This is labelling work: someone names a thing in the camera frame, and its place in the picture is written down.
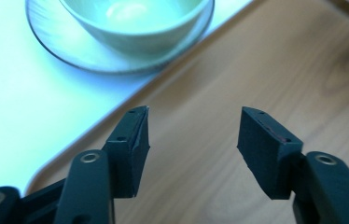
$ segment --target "white table surface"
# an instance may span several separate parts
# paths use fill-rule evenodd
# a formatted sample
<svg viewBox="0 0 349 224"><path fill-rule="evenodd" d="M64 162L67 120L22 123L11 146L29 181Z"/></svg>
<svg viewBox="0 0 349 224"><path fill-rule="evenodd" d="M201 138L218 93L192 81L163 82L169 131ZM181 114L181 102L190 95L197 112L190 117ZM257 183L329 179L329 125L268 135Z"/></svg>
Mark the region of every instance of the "white table surface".
<svg viewBox="0 0 349 224"><path fill-rule="evenodd" d="M216 0L206 34L249 2ZM0 0L0 187L23 194L44 164L156 75L99 75L63 63L35 39L25 2Z"/></svg>

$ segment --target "wood grain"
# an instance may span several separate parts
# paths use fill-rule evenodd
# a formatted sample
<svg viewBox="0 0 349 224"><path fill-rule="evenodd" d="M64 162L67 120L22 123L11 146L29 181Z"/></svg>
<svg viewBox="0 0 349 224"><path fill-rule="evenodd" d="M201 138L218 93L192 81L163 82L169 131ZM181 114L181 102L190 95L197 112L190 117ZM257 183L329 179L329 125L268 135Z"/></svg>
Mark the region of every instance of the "wood grain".
<svg viewBox="0 0 349 224"><path fill-rule="evenodd" d="M65 177L79 151L100 148L122 113L150 106L151 149L124 223L295 223L291 201L264 195L236 148L241 107L270 113L349 166L349 16L320 0L256 1L170 65L36 176Z"/></svg>

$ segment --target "saucer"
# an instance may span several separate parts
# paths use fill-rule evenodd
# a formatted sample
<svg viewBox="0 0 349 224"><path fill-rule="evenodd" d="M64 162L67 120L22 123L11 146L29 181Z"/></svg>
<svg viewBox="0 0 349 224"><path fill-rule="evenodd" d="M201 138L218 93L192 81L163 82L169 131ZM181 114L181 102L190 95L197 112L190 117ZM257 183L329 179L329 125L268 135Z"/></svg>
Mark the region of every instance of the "saucer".
<svg viewBox="0 0 349 224"><path fill-rule="evenodd" d="M200 40L214 8L215 0L209 1L191 32L168 53L137 57L103 46L78 24L59 0L26 0L29 25L49 53L75 67L108 74L140 74L162 69Z"/></svg>

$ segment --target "bowl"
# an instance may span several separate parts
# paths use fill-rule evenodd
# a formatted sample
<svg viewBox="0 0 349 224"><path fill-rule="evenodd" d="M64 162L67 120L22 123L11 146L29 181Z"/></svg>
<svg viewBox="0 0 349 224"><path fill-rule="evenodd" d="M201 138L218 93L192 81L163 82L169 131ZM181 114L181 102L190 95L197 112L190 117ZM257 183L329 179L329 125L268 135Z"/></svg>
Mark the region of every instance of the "bowl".
<svg viewBox="0 0 349 224"><path fill-rule="evenodd" d="M103 45L132 55L165 54L192 30L209 0L60 0Z"/></svg>

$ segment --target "wooden table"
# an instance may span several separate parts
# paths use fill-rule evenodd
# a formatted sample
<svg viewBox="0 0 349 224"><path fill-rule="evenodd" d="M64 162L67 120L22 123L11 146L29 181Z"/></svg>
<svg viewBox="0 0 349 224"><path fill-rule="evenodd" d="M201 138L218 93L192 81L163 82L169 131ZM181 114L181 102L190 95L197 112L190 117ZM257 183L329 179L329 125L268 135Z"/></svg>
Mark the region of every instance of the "wooden table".
<svg viewBox="0 0 349 224"><path fill-rule="evenodd" d="M101 148L122 114L149 105L151 149L124 223L295 223L271 201L236 148L241 107L270 113L304 142L349 166L349 16L321 0L256 1L172 63L150 85L35 177L66 176L79 152Z"/></svg>

